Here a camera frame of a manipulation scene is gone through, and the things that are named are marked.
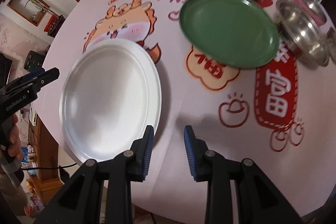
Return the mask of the person left hand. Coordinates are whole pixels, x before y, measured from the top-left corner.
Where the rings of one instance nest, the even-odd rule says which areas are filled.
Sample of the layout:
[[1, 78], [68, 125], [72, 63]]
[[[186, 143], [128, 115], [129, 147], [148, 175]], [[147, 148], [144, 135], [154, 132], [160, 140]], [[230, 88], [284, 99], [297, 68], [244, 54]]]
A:
[[13, 126], [9, 135], [10, 145], [8, 148], [8, 154], [21, 161], [23, 159], [23, 151], [21, 149], [21, 140], [19, 138], [19, 129], [17, 126], [18, 117], [15, 114], [12, 116], [12, 123]]

